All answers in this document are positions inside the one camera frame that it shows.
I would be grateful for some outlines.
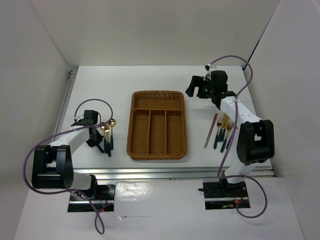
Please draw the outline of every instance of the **woven basket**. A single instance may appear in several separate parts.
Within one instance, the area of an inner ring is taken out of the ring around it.
[[[181,92],[137,91],[132,95],[126,152],[133,160],[177,160],[187,154]]]

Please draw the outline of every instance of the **gold fork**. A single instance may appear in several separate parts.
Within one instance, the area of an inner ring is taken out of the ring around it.
[[[226,128],[227,134],[226,134],[225,140],[223,141],[223,144],[222,144],[222,147],[221,147],[221,150],[220,150],[221,153],[223,153],[224,150],[225,150],[225,147],[226,147],[226,144],[227,144],[228,135],[229,135],[229,133],[230,133],[230,131],[231,131],[233,126],[234,126],[234,123],[232,121],[229,122],[228,127]]]
[[[217,149],[219,129],[222,126],[222,117],[219,117],[218,122],[216,123],[216,126],[218,127],[218,130],[216,131],[216,135],[215,135],[215,140],[214,140],[214,145],[213,145],[214,149]]]

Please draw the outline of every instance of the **wicker tray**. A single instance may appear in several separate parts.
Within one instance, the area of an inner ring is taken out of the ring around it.
[[[133,160],[177,160],[187,154],[181,92],[137,91],[132,95],[126,152]]]

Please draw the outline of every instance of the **black handle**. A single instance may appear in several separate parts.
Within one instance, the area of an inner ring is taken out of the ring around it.
[[[114,136],[111,135],[110,137],[110,149],[113,150],[114,149]]]
[[[102,153],[102,154],[104,154],[105,153],[105,151],[100,147],[100,145],[98,144],[98,145],[96,145],[96,147],[100,150],[100,152]]]
[[[107,148],[108,148],[108,157],[111,157],[110,142],[108,142]]]
[[[225,140],[223,141],[223,144],[222,144],[222,147],[221,147],[221,150],[220,150],[221,153],[224,152],[226,144],[227,144],[227,139],[225,139]]]
[[[227,148],[227,149],[229,148],[230,139],[229,139],[229,141],[228,141],[228,144],[226,145],[226,148]]]
[[[213,148],[214,148],[214,149],[217,149],[218,138],[219,138],[218,134],[215,135],[215,140],[214,140],[214,145],[213,145]]]
[[[226,134],[226,129],[224,128],[224,129],[223,129],[222,136],[221,136],[221,138],[220,138],[220,142],[223,142],[223,141],[224,141],[224,139],[225,139],[225,134]]]
[[[106,139],[103,140],[103,145],[104,145],[104,153],[107,154],[108,153],[108,145],[107,145]]]
[[[222,137],[222,128],[220,129],[220,132],[219,132],[219,136],[218,136],[218,142],[220,142],[220,140],[221,140],[221,137]]]

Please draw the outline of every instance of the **purple cable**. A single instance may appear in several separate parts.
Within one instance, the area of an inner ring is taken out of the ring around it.
[[[61,194],[61,193],[66,193],[66,192],[72,193],[73,191],[75,191],[75,192],[78,192],[79,194],[83,195],[83,196],[89,201],[92,209],[94,210],[94,212],[95,212],[95,214],[96,214],[95,217],[99,219],[99,221],[100,221],[100,223],[101,223],[101,225],[102,225],[102,231],[99,231],[98,226],[97,226],[97,220],[95,220],[95,222],[94,222],[95,229],[97,230],[97,232],[98,232],[100,235],[103,235],[103,234],[105,233],[105,225],[104,225],[104,221],[103,221],[102,218],[100,217],[100,211],[98,211],[98,210],[96,209],[95,205],[92,203],[92,201],[90,200],[90,198],[89,198],[87,195],[85,195],[82,191],[77,190],[77,189],[66,189],[66,190],[54,191],[54,192],[39,191],[38,189],[35,189],[35,188],[28,182],[27,174],[26,174],[26,166],[27,166],[28,159],[29,159],[31,153],[36,149],[37,146],[43,144],[44,142],[46,142],[46,141],[48,141],[48,140],[50,140],[50,139],[52,139],[52,138],[55,138],[55,137],[60,136],[60,135],[63,135],[63,134],[68,134],[68,133],[71,133],[71,132],[73,132],[73,131],[82,130],[82,129],[88,129],[88,128],[94,128],[94,127],[97,127],[97,128],[98,128],[98,127],[104,125],[105,123],[108,123],[108,122],[113,118],[113,116],[114,116],[114,111],[113,111],[112,107],[110,106],[110,104],[107,103],[106,101],[101,100],[101,99],[98,99],[98,98],[88,99],[88,100],[85,100],[85,101],[83,101],[82,103],[80,103],[80,105],[79,105],[79,106],[76,108],[76,110],[75,110],[74,116],[76,116],[79,107],[80,107],[82,104],[84,104],[84,103],[86,103],[86,102],[88,102],[88,101],[100,101],[100,102],[103,102],[103,103],[107,104],[108,107],[109,107],[110,110],[111,110],[111,117],[109,118],[109,120],[107,120],[106,122],[103,122],[103,123],[96,124],[96,125],[82,126],[82,127],[79,127],[79,128],[75,128],[75,129],[68,130],[68,131],[63,131],[63,132],[60,132],[60,133],[56,133],[56,134],[54,134],[54,135],[52,135],[52,136],[49,136],[49,137],[45,138],[44,140],[41,140],[41,141],[38,142],[36,145],[34,145],[34,146],[31,148],[31,150],[27,153],[27,155],[26,155],[26,157],[25,157],[25,159],[24,159],[24,161],[23,161],[23,165],[22,165],[22,176],[23,176],[23,180],[24,180],[25,184],[27,185],[27,187],[28,187],[29,189],[31,189],[32,191],[36,192],[37,194],[53,195],[53,194]]]
[[[239,97],[239,95],[241,94],[241,92],[242,92],[243,90],[245,90],[246,87],[248,87],[248,85],[251,83],[252,78],[254,77],[254,71],[253,71],[250,63],[249,63],[247,60],[245,60],[244,58],[242,58],[242,57],[240,57],[240,56],[237,56],[237,55],[226,55],[226,56],[222,56],[222,57],[219,57],[218,59],[214,60],[214,61],[211,62],[210,64],[213,65],[214,63],[218,62],[219,60],[225,59],[225,58],[237,58],[237,59],[242,60],[243,62],[245,62],[245,64],[247,64],[247,66],[249,67],[250,72],[251,72],[249,81],[243,86],[243,88],[240,89],[240,91],[239,91],[239,92],[236,94],[236,96],[235,96],[235,101],[234,101],[234,104],[235,104],[235,119],[234,119],[234,125],[237,126],[237,123],[238,123],[238,101],[237,101],[237,100],[238,100],[238,97]],[[263,195],[264,195],[264,201],[265,201],[264,208],[263,208],[263,210],[262,210],[259,214],[254,215],[254,216],[247,216],[247,215],[244,215],[243,213],[241,213],[241,212],[239,211],[239,208],[238,208],[238,207],[239,207],[239,204],[241,203],[241,201],[239,201],[239,202],[236,204],[236,206],[235,206],[235,209],[237,210],[237,212],[238,212],[241,216],[243,216],[243,217],[245,217],[245,218],[248,218],[248,219],[255,219],[255,218],[260,217],[262,214],[264,214],[264,212],[266,211],[267,206],[268,206],[267,194],[266,194],[264,188],[261,186],[261,184],[260,184],[256,179],[254,179],[253,177],[250,177],[250,176],[245,176],[245,175],[221,176],[221,171],[222,171],[222,168],[223,168],[223,166],[224,166],[224,164],[225,164],[225,161],[226,161],[226,159],[227,159],[227,156],[228,156],[228,154],[229,154],[229,151],[230,151],[230,148],[231,148],[231,146],[232,146],[232,143],[233,143],[233,141],[234,141],[235,134],[236,134],[236,127],[234,127],[233,130],[232,130],[229,147],[226,149],[226,152],[225,152],[225,154],[224,154],[224,156],[223,156],[223,159],[222,159],[222,162],[221,162],[221,164],[220,164],[220,167],[219,167],[217,176],[218,176],[219,179],[247,178],[247,179],[250,179],[250,180],[254,181],[256,184],[258,184],[258,186],[261,188],[261,191],[262,191],[262,193],[263,193]]]

